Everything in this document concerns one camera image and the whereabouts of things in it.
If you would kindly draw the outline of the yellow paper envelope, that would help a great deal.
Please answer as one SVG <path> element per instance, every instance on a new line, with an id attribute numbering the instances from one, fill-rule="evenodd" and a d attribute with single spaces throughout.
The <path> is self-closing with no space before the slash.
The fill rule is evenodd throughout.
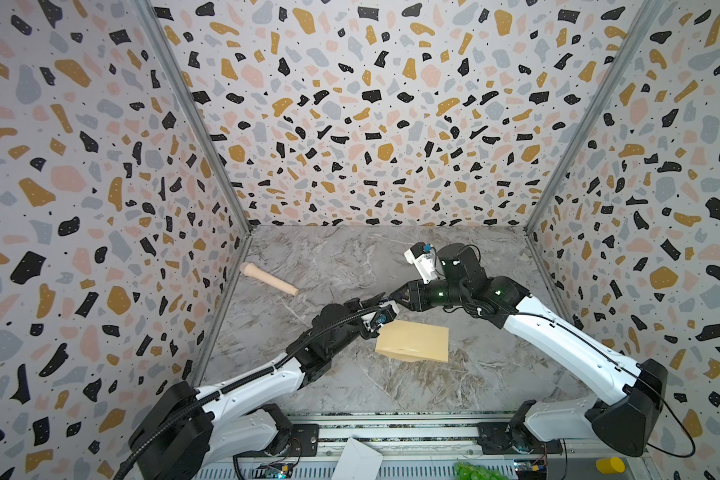
<path id="1" fill-rule="evenodd" d="M 448 342 L 446 327 L 395 320 L 380 329 L 375 352 L 403 362 L 447 363 Z"/>

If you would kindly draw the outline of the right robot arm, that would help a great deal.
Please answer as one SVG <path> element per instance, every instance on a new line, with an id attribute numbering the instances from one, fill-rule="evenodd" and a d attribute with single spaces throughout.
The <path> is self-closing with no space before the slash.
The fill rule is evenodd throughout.
<path id="1" fill-rule="evenodd" d="M 490 277 L 473 245 L 436 249 L 418 242 L 405 253 L 420 277 L 390 298 L 411 312 L 461 308 L 537 347 L 590 390 L 571 401 L 521 404 L 503 431 L 489 433 L 489 451 L 531 453 L 548 442 L 598 440 L 612 450 L 639 457 L 664 407 L 667 369 L 654 360 L 638 362 L 579 331 L 506 276 Z"/>

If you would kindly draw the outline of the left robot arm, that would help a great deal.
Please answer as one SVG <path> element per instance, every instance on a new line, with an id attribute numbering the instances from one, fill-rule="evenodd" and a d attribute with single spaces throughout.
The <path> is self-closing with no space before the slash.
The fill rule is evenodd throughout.
<path id="1" fill-rule="evenodd" d="M 378 295 L 325 306 L 283 353 L 234 378 L 165 390 L 128 440 L 115 476 L 138 469 L 144 479 L 191 479 L 208 463 L 248 452 L 277 455 L 293 425 L 275 404 L 321 378 L 333 358 L 358 338 L 394 321 L 398 305 Z"/>

